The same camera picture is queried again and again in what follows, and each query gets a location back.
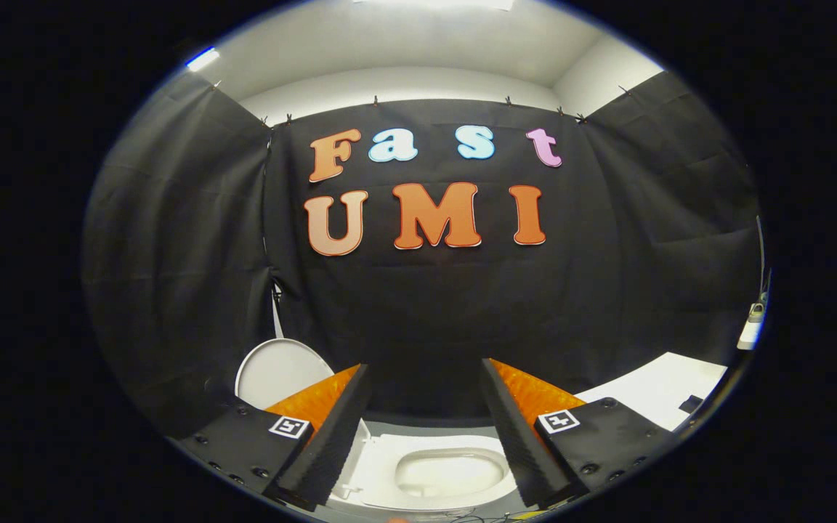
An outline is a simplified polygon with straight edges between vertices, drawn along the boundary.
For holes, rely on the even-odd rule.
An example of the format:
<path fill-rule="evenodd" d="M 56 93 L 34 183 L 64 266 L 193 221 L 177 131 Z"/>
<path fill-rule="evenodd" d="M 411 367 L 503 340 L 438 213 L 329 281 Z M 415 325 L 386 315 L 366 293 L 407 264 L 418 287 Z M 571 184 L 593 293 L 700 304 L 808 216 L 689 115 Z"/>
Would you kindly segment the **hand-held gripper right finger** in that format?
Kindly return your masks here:
<path fill-rule="evenodd" d="M 511 365 L 482 360 L 482 396 L 528 506 L 609 489 L 676 444 L 676 434 L 614 397 L 591 402 Z"/>

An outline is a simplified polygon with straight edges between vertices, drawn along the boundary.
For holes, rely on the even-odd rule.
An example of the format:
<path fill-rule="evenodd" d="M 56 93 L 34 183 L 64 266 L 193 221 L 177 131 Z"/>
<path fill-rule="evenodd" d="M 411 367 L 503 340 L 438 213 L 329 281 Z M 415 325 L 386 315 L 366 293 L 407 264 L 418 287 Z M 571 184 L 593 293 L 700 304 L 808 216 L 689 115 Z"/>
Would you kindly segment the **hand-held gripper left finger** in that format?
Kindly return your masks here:
<path fill-rule="evenodd" d="M 173 441 L 249 495 L 312 512 L 328 502 L 369 398 L 369 365 L 353 365 L 269 408 L 233 400 Z"/>

